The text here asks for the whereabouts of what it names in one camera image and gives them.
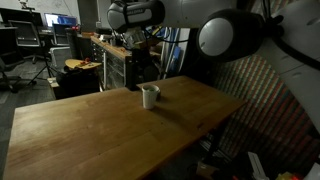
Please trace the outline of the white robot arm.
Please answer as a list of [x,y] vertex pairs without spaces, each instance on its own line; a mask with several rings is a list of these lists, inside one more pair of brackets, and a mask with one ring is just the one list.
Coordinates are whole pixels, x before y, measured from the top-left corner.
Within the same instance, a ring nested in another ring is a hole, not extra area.
[[163,25],[195,28],[199,54],[230,62],[258,54],[269,61],[320,131],[320,1],[297,0],[272,13],[244,10],[240,0],[114,1],[107,10],[113,30]]

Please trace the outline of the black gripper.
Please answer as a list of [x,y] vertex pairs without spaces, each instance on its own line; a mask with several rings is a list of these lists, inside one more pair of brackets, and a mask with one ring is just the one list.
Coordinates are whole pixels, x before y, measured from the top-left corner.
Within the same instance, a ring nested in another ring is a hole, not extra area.
[[146,81],[146,68],[152,63],[147,31],[143,30],[144,40],[135,43],[131,58],[126,64],[125,87],[130,91],[139,90],[138,84]]

